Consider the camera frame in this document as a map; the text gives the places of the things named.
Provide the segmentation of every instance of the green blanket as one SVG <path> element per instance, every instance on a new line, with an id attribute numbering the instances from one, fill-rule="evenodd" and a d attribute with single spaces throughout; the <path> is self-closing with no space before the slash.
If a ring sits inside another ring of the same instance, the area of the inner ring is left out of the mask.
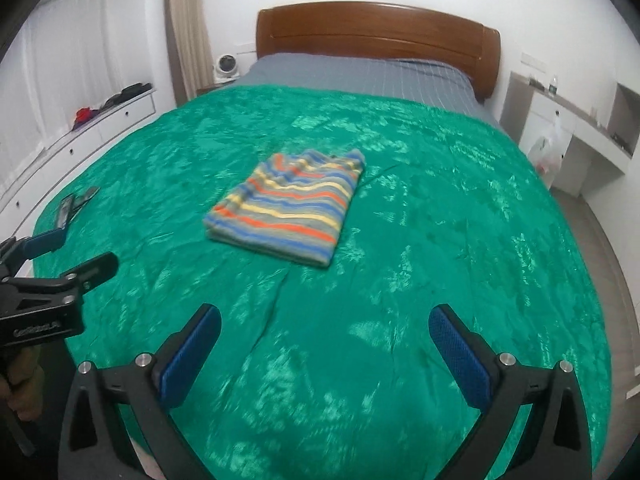
<path id="1" fill-rule="evenodd" d="M 228 190 L 272 153 L 306 148 L 367 161 L 328 269 L 206 239 L 202 217 Z M 130 362 L 217 305 L 222 335 L 173 416 L 220 480 L 434 478 L 478 416 L 430 340 L 438 303 L 524 364 L 571 361 L 599 457 L 610 364 L 593 285 L 553 198 L 487 124 L 388 98 L 229 88 L 117 144 L 36 231 L 89 186 L 102 189 L 65 247 L 36 261 L 47 276 L 120 258 L 86 296 L 72 354 Z"/>

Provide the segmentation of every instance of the folded garment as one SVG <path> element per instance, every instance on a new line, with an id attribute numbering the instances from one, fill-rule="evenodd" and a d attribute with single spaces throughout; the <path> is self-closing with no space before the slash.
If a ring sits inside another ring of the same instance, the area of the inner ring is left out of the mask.
<path id="1" fill-rule="evenodd" d="M 204 218 L 210 238 L 302 264 L 327 267 L 364 156 L 275 153 Z"/>

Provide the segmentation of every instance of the wooden headboard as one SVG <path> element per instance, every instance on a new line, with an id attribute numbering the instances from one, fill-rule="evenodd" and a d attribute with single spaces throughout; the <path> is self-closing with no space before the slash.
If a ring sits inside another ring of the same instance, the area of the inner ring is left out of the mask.
<path id="1" fill-rule="evenodd" d="M 494 92 L 500 33 L 435 10 L 372 2 L 318 2 L 261 10 L 258 58 L 276 52 L 435 59 L 470 78 L 478 100 Z"/>

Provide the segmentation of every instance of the plastic bag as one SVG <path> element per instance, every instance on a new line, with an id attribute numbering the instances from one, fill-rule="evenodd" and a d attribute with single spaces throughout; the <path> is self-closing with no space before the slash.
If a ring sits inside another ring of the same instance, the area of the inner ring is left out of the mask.
<path id="1" fill-rule="evenodd" d="M 529 162 L 536 169 L 536 173 L 545 183 L 547 189 L 551 188 L 551 184 L 562 166 L 559 130 L 560 117 L 556 117 L 556 122 L 542 132 L 527 153 Z"/>

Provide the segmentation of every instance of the gray bed sheet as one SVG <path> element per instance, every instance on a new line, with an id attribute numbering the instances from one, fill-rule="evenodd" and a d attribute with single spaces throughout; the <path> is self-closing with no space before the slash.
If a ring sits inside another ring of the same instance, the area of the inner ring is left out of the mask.
<path id="1" fill-rule="evenodd" d="M 236 84 L 396 97 L 475 117 L 501 129 L 489 110 L 476 101 L 468 76 L 439 61 L 280 53 L 260 58 Z"/>

